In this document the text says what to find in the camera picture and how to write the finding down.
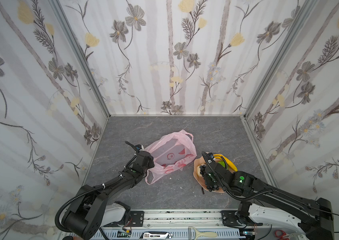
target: gray marble tabletop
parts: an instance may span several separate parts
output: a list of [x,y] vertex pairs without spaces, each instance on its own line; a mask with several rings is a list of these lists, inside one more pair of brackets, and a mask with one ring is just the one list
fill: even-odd
[[[221,153],[239,170],[265,180],[239,117],[111,117],[100,141],[86,184],[98,185],[117,176],[134,154],[124,141],[148,146],[163,135],[186,130],[194,136],[197,158],[201,151]],[[156,183],[142,180],[115,197],[132,209],[223,209],[237,208],[239,201],[223,193],[201,191],[193,177],[193,163]]]

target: robotic arm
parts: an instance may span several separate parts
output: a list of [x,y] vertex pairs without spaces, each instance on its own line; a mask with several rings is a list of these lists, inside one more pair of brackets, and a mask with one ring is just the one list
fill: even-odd
[[[76,196],[58,210],[55,216],[55,225],[58,229],[73,232],[84,240],[90,239],[101,226],[110,222],[104,221],[105,211],[108,214],[106,208],[108,200],[134,187],[146,176],[147,170],[154,167],[153,157],[150,153],[143,151],[141,145],[134,146],[129,142],[126,143],[135,150],[135,155],[119,172],[119,176],[94,187],[82,186]],[[220,187],[232,198],[241,201],[235,214],[226,217],[222,211],[223,223],[261,225],[262,221],[269,222],[278,219],[275,217],[278,211],[284,214],[287,212],[293,215],[293,218],[297,218],[292,221],[294,222],[292,225],[296,225],[297,231],[305,233],[308,239],[334,239],[332,207],[328,200],[320,198],[315,201],[301,198],[268,185],[246,172],[231,173],[214,161],[212,153],[202,152],[202,156],[206,163],[203,172],[206,185],[210,188]],[[255,209],[256,205],[248,202],[254,198],[279,209],[269,209],[270,215],[264,215],[263,212],[263,218],[261,218],[256,212],[258,210]],[[67,206],[69,207],[60,223],[60,215]],[[128,220],[129,218],[124,218],[122,225],[125,225]]]

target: floral wallpaper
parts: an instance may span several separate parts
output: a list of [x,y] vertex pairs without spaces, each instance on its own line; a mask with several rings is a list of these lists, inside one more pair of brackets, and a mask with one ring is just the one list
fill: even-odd
[[247,120],[280,187],[339,214],[339,0],[316,4]]
[[0,1],[0,239],[56,239],[106,122],[46,1]]
[[60,0],[112,114],[244,114],[304,1]]

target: pink plastic bag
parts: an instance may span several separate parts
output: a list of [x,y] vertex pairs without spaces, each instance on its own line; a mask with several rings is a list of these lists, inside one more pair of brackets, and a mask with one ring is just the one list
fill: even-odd
[[[196,157],[196,149],[193,144],[193,135],[184,130],[173,132],[161,137],[144,149],[153,156],[155,166],[147,171],[145,181],[153,184],[164,175],[182,170],[184,166],[192,162]],[[153,175],[151,183],[148,183],[150,171]]]

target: scissors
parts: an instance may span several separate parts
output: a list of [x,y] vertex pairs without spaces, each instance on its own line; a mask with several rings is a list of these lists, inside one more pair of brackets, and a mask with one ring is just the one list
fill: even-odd
[[280,240],[290,240],[288,236],[289,234],[285,233],[283,230],[275,231],[275,237],[279,238]]

